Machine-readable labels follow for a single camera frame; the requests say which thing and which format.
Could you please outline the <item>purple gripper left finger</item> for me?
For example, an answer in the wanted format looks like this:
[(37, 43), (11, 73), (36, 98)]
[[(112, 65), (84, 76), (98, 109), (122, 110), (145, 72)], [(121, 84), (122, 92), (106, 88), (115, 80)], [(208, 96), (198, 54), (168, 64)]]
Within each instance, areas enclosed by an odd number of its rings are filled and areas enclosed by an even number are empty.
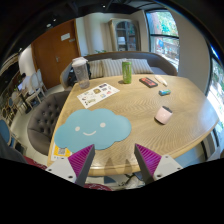
[(57, 159), (46, 171), (83, 187), (94, 156), (95, 147), (90, 145), (69, 157)]

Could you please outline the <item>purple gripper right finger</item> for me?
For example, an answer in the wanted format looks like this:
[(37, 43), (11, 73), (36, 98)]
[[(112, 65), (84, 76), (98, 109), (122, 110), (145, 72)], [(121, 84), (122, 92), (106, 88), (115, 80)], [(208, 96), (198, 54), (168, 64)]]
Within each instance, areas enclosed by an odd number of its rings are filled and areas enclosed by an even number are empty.
[(182, 169), (169, 155), (159, 155), (156, 152), (139, 144), (135, 145), (135, 157), (138, 161), (143, 181), (152, 183)]

